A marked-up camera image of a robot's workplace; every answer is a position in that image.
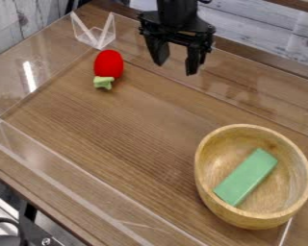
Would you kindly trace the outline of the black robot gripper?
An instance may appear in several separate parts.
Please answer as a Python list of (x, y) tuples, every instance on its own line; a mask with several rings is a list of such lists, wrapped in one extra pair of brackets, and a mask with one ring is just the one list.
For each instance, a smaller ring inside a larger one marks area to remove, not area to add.
[(170, 57), (170, 43), (188, 48), (187, 75), (198, 73), (213, 50), (217, 27), (198, 16), (198, 3), (213, 0), (156, 0), (156, 10), (138, 15), (154, 63), (163, 66)]

